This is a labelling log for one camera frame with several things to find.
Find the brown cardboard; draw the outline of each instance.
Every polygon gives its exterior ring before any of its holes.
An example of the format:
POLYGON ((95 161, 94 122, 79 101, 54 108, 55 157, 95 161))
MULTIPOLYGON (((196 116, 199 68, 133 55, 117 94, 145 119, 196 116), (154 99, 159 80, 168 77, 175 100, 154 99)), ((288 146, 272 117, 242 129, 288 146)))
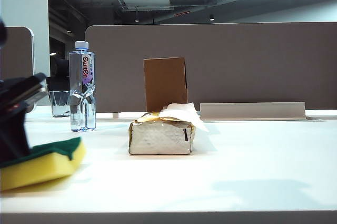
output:
POLYGON ((147 112, 188 103, 185 58, 145 59, 144 77, 147 112))

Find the bottle label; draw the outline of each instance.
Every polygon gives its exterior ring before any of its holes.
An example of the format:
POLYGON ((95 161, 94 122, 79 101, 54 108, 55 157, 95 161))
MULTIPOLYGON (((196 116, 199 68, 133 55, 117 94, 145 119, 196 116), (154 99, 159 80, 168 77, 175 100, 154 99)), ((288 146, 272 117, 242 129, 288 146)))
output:
POLYGON ((82 55, 82 83, 87 84, 93 79, 94 68, 92 58, 88 54, 82 55))

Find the desk divider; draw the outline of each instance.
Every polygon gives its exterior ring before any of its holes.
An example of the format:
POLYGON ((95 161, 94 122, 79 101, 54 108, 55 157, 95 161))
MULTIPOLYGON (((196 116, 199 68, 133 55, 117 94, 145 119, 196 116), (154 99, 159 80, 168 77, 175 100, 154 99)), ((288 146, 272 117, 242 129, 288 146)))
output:
POLYGON ((22 26, 7 27, 7 38, 6 44, 0 51, 0 79, 33 75, 32 31, 22 26))
POLYGON ((337 22, 91 26, 98 112, 145 111, 143 59, 184 57, 189 102, 337 108, 337 22))

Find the glass cup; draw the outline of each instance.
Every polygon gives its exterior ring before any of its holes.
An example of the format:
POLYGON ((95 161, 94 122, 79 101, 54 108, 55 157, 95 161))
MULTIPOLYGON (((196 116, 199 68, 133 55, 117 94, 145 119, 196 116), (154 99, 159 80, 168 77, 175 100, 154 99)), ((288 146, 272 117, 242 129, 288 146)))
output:
POLYGON ((70 116, 70 91, 49 91, 53 117, 70 116))

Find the plastic bottle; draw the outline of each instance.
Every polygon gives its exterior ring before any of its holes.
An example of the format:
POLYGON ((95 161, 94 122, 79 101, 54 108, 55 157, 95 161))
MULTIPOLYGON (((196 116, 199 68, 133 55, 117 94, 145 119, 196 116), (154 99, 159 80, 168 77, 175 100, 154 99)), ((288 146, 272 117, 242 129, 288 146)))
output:
POLYGON ((75 47, 69 53, 71 130, 90 131, 96 128, 95 54, 86 41, 75 47))

